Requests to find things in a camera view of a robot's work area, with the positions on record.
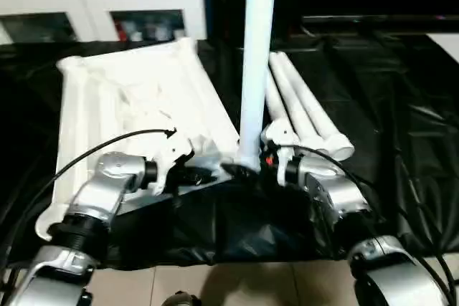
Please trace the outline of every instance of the black cable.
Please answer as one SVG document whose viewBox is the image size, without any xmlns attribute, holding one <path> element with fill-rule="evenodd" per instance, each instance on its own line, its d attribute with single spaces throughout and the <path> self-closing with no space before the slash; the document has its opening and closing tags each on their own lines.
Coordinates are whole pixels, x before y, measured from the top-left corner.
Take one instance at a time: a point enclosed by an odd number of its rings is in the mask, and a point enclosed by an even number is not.
<svg viewBox="0 0 459 306">
<path fill-rule="evenodd" d="M 18 268 L 11 269 L 8 282 L 3 286 L 4 294 L 1 297 L 0 306 L 5 306 L 8 302 L 9 297 L 13 293 L 14 287 L 16 286 L 17 278 L 19 277 L 19 272 L 21 270 Z"/>
<path fill-rule="evenodd" d="M 31 209 L 34 207 L 35 203 L 45 194 L 47 189 L 64 173 L 66 173 L 71 167 L 73 167 L 76 163 L 79 163 L 81 160 L 84 158 L 87 158 L 94 152 L 97 152 L 98 150 L 101 150 L 102 148 L 105 148 L 112 143 L 116 143 L 118 141 L 121 141 L 126 138 L 130 138 L 131 136 L 135 135 L 140 135 L 140 134 L 148 134 L 148 133 L 165 133 L 168 136 L 174 134 L 174 131 L 171 130 L 164 130 L 164 129 L 146 129 L 146 130 L 137 130 L 136 132 L 132 133 L 127 133 L 120 135 L 116 138 L 113 138 L 109 141 L 106 141 L 104 143 L 101 143 L 100 145 L 95 146 L 94 148 L 90 149 L 86 153 L 83 153 L 81 156 L 76 157 L 72 161 L 70 161 L 66 166 L 64 166 L 59 172 L 57 172 L 50 180 L 48 183 L 46 183 L 36 194 L 35 196 L 30 200 L 28 205 L 26 206 L 25 210 L 22 212 L 22 215 L 19 217 L 18 221 L 15 223 L 15 225 L 10 229 L 8 232 L 5 241 L 1 245 L 0 249 L 0 278 L 4 278 L 5 272 L 6 272 L 6 267 L 8 265 L 9 261 L 9 255 L 11 254 L 11 251 L 14 246 L 15 239 L 18 236 L 22 235 L 22 232 L 25 230 L 26 222 L 24 219 L 26 216 L 29 215 L 29 212 Z"/>
<path fill-rule="evenodd" d="M 308 152 L 311 152 L 311 153 L 314 153 L 316 154 L 317 156 L 320 156 L 324 159 L 326 159 L 327 161 L 331 162 L 332 164 L 334 164 L 335 166 L 337 166 L 338 168 L 340 168 L 344 174 L 353 182 L 356 184 L 357 188 L 360 190 L 360 192 L 362 194 L 364 194 L 362 192 L 362 189 L 360 187 L 360 183 L 359 183 L 359 180 L 360 181 L 363 181 L 366 185 L 372 187 L 373 189 L 375 189 L 375 187 L 372 185 L 372 183 L 370 182 L 366 182 L 363 178 L 361 177 L 358 177 L 357 175 L 354 175 L 353 173 L 349 172 L 344 166 L 343 164 L 339 163 L 338 161 L 336 161 L 335 159 L 333 159 L 332 157 L 328 156 L 327 154 L 325 153 L 322 153 L 318 150 L 314 150 L 312 148 L 309 148 L 309 147 L 305 147 L 305 146 L 301 146 L 301 145 L 276 145 L 274 144 L 272 141 L 268 143 L 268 147 L 272 147 L 272 148 L 294 148 L 294 149 L 298 149 L 298 150 L 306 150 Z M 421 210 L 423 210 L 426 214 L 428 214 L 429 212 L 426 211 L 426 208 L 425 205 L 422 205 L 422 204 L 418 204 L 418 206 L 421 208 Z M 409 217 L 408 217 L 408 214 L 406 211 L 404 211 L 403 209 L 401 209 L 400 207 L 397 207 L 397 211 L 399 213 L 401 213 L 401 215 L 405 218 L 405 220 L 407 221 L 408 225 L 410 225 L 410 227 L 412 228 L 413 230 L 413 234 L 415 235 L 416 238 L 419 239 L 420 235 L 422 235 L 422 231 L 419 230 L 417 233 L 415 233 L 415 228 L 417 228 L 416 226 L 413 226 L 413 223 L 409 220 Z M 440 289 L 442 290 L 443 294 L 445 295 L 445 297 L 447 298 L 448 302 L 450 303 L 451 306 L 456 306 L 456 302 L 457 302 L 457 295 L 456 295 L 456 290 L 455 290 L 455 284 L 459 284 L 459 280 L 454 280 L 453 279 L 453 275 L 451 274 L 451 270 L 449 269 L 448 265 L 446 264 L 445 260 L 443 259 L 443 256 L 441 255 L 441 253 L 438 252 L 437 248 L 434 246 L 434 244 L 426 237 L 426 240 L 427 240 L 427 243 L 428 244 L 431 244 L 432 245 L 432 249 L 434 251 L 434 254 L 435 254 L 435 258 L 437 259 L 437 261 L 440 263 L 440 266 L 442 267 L 444 273 L 445 273 L 445 276 L 448 280 L 448 287 L 449 287 L 449 290 L 448 288 L 446 287 L 445 283 L 442 281 L 442 279 L 438 276 L 437 272 L 422 258 L 422 257 L 415 257 L 416 260 L 418 262 L 420 262 L 420 264 L 430 273 L 430 275 L 432 276 L 432 278 L 435 280 L 435 282 L 438 284 L 438 286 L 440 287 Z"/>
<path fill-rule="evenodd" d="M 441 279 L 441 277 L 438 276 L 437 272 L 430 266 L 429 263 L 427 263 L 427 261 L 424 258 L 415 257 L 415 259 L 424 267 L 424 269 L 427 270 L 427 272 L 430 274 L 430 276 L 432 276 L 432 278 L 435 280 L 435 282 L 437 283 L 438 287 L 442 290 L 443 294 L 445 295 L 446 299 L 448 300 L 448 303 L 450 304 L 450 306 L 455 306 L 456 304 L 453 301 L 452 293 L 450 292 L 450 290 L 448 290 L 448 288 L 446 287 L 446 285 L 443 282 L 443 280 Z"/>
</svg>

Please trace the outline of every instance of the black tarp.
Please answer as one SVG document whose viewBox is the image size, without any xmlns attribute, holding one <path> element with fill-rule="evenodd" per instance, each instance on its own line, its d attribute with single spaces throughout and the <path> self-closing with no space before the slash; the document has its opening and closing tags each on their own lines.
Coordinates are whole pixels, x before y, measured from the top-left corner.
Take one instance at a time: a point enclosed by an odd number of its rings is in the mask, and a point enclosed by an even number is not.
<svg viewBox="0 0 459 306">
<path fill-rule="evenodd" d="M 14 200 L 0 224 L 1 238 L 24 202 L 54 172 L 62 84 L 55 62 L 131 47 L 85 43 L 0 48 L 6 150 L 0 214 Z M 365 191 L 381 216 L 381 233 L 398 236 L 412 253 L 432 254 L 430 245 L 412 235 L 397 213 L 399 206 L 437 249 L 459 251 L 459 65 L 421 36 L 299 39 L 274 43 L 273 49 L 288 53 L 356 146 L 345 166 L 374 184 Z M 242 51 L 222 42 L 200 42 L 199 57 L 238 128 Z M 427 207 L 433 221 L 418 204 Z M 233 181 L 119 216 L 106 264 L 139 269 L 342 258 L 308 210 L 306 195 L 295 189 Z M 32 257 L 40 244 L 33 221 L 13 250 L 15 261 Z"/>
</svg>

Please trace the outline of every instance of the floor tile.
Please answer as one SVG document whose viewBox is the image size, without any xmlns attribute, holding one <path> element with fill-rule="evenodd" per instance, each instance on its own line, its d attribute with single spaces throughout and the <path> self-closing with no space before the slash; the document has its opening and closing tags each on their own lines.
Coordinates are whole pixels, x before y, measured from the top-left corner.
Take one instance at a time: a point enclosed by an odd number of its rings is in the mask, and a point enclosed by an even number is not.
<svg viewBox="0 0 459 306">
<path fill-rule="evenodd" d="M 295 263 L 301 306 L 356 306 L 354 278 L 346 261 Z"/>
<path fill-rule="evenodd" d="M 160 306 L 179 290 L 200 297 L 203 306 L 298 305 L 289 264 L 157 267 L 151 306 Z"/>
<path fill-rule="evenodd" d="M 93 306 L 149 306 L 155 268 L 122 272 L 96 270 L 87 290 L 93 294 Z"/>
</svg>

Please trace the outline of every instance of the white tube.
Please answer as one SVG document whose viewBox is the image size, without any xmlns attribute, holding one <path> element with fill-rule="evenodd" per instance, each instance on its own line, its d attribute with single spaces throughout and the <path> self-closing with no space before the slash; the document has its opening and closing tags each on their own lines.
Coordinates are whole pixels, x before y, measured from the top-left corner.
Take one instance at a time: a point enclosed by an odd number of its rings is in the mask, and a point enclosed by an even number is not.
<svg viewBox="0 0 459 306">
<path fill-rule="evenodd" d="M 278 56 L 309 118 L 313 121 L 320 136 L 325 140 L 327 151 L 338 161 L 344 161 L 352 156 L 352 154 L 354 154 L 354 146 L 349 139 L 336 128 L 333 121 L 317 101 L 316 96 L 309 90 L 309 87 L 304 82 L 300 73 L 290 59 L 288 59 L 287 54 L 281 52 Z"/>
<path fill-rule="evenodd" d="M 238 163 L 260 170 L 260 134 L 265 108 L 266 66 L 274 0 L 247 0 Z"/>
<path fill-rule="evenodd" d="M 269 68 L 267 69 L 267 72 L 268 80 L 266 82 L 266 105 L 268 107 L 271 120 L 274 122 L 280 118 L 287 118 L 290 123 L 287 110 L 285 110 L 282 98 L 280 98 L 278 88 L 275 86 L 273 75 L 271 74 Z"/>
<path fill-rule="evenodd" d="M 196 42 L 190 38 L 183 38 L 177 43 L 180 61 L 186 70 L 184 75 L 187 75 L 188 81 L 193 84 L 194 94 L 202 104 L 202 116 L 212 140 L 220 153 L 234 156 L 238 149 L 239 134 L 196 54 Z"/>
<path fill-rule="evenodd" d="M 183 77 L 179 64 L 168 59 L 161 62 L 158 70 L 167 73 L 167 78 L 161 79 L 161 90 L 168 98 L 169 112 L 177 131 L 191 141 L 197 156 L 203 154 L 212 139 L 203 118 L 204 108 L 194 96 L 189 78 Z"/>
<path fill-rule="evenodd" d="M 306 114 L 300 100 L 296 97 L 295 90 L 289 83 L 276 53 L 270 54 L 269 62 L 273 69 L 274 78 L 278 84 L 280 94 L 290 114 L 293 127 L 300 138 L 301 145 L 315 150 L 324 150 L 323 139 L 317 134 L 308 114 Z"/>
</svg>

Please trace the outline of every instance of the white tray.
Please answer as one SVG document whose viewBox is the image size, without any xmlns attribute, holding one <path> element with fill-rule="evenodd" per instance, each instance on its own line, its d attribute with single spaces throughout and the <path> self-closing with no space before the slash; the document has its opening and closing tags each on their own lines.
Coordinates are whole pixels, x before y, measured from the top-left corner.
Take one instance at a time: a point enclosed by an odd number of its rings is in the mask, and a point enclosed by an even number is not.
<svg viewBox="0 0 459 306">
<path fill-rule="evenodd" d="M 188 137 L 195 157 L 234 157 L 239 140 L 226 110 L 189 38 L 159 46 L 57 63 L 64 75 L 57 168 L 88 149 L 134 130 L 176 128 Z M 55 183 L 52 203 L 35 230 L 49 240 L 49 225 L 60 222 L 68 203 L 91 176 L 98 156 L 122 151 L 152 158 L 164 134 L 145 134 L 114 143 L 66 172 Z"/>
</svg>

